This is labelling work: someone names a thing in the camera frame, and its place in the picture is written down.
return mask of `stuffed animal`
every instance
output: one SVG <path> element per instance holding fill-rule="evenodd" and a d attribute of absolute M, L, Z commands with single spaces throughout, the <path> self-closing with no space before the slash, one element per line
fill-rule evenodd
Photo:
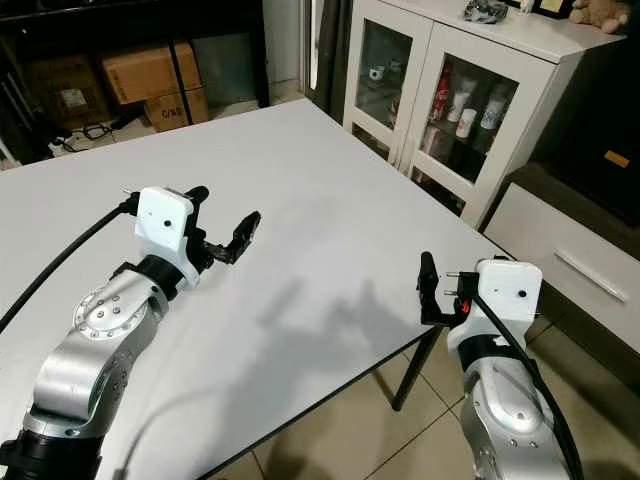
<path fill-rule="evenodd" d="M 576 0 L 569 19 L 600 27 L 604 33 L 614 33 L 626 25 L 630 12 L 630 5 L 616 0 Z"/>

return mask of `label on box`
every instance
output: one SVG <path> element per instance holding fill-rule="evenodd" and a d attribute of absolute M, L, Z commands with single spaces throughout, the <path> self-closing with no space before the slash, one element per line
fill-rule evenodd
<path fill-rule="evenodd" d="M 68 90 L 62 90 L 62 99 L 67 108 L 81 107 L 87 104 L 87 101 L 82 94 L 82 90 L 79 88 L 70 88 Z"/>

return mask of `drawer handle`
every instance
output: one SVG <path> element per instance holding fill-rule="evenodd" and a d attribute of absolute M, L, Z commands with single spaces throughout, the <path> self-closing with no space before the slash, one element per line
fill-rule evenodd
<path fill-rule="evenodd" d="M 562 250 L 556 250 L 554 252 L 554 255 L 563 263 L 569 265 L 571 268 L 573 268 L 576 272 L 578 272 L 580 275 L 582 275 L 583 277 L 585 277 L 587 280 L 589 280 L 590 282 L 594 283 L 595 285 L 597 285 L 598 287 L 600 287 L 602 290 L 604 290 L 605 292 L 607 292 L 609 295 L 611 295 L 613 298 L 615 298 L 616 300 L 618 300 L 621 303 L 627 303 L 627 295 L 625 295 L 623 292 L 621 292 L 618 288 L 616 288 L 615 286 L 611 285 L 609 282 L 607 282 L 606 280 L 604 280 L 600 275 L 598 275 L 597 273 L 592 272 L 587 266 L 585 266 L 582 262 L 579 262 L 578 260 L 576 260 L 575 258 L 573 258 L 571 255 L 569 255 L 566 252 L 563 252 Z"/>

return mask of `table leg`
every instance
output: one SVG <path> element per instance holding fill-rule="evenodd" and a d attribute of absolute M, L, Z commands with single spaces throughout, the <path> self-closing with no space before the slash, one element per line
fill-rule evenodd
<path fill-rule="evenodd" d="M 442 332 L 442 328 L 443 327 L 440 326 L 433 327 L 422 337 L 422 339 L 420 339 L 416 353 L 413 354 L 411 363 L 409 363 L 409 368 L 407 368 L 407 372 L 404 374 L 400 388 L 398 388 L 398 392 L 391 403 L 391 407 L 396 412 L 399 412 L 402 409 L 404 401 L 407 399 L 418 375 L 420 375 L 420 370 L 422 370 L 424 363 L 427 361 L 427 358 L 429 358 L 429 354 L 431 353 L 431 350 L 433 350 L 433 346 L 436 344 L 436 340 L 438 340 L 440 332 Z"/>
<path fill-rule="evenodd" d="M 180 89 L 180 97 L 182 97 L 182 106 L 184 113 L 187 117 L 189 125 L 193 125 L 193 117 L 191 116 L 191 107 L 189 106 L 189 100 L 187 99 L 187 91 L 184 88 L 184 81 L 182 80 L 182 71 L 180 70 L 180 62 L 176 55 L 176 44 L 173 38 L 169 39 L 169 52 L 171 53 L 171 62 L 173 63 L 173 70 L 176 72 L 176 80 L 178 81 L 178 88 Z"/>
<path fill-rule="evenodd" d="M 254 18 L 249 30 L 249 43 L 251 45 L 251 68 L 253 70 L 253 86 L 258 99 L 258 106 L 268 107 L 269 80 L 267 78 L 267 48 L 264 42 L 264 16 L 262 13 L 262 1 L 254 3 Z"/>

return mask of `wall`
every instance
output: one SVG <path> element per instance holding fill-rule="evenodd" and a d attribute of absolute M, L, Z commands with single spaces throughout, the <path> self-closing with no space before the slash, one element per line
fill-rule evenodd
<path fill-rule="evenodd" d="M 298 0 L 263 0 L 269 83 L 299 78 Z M 227 35 L 194 41 L 210 105 L 255 98 L 249 36 Z"/>

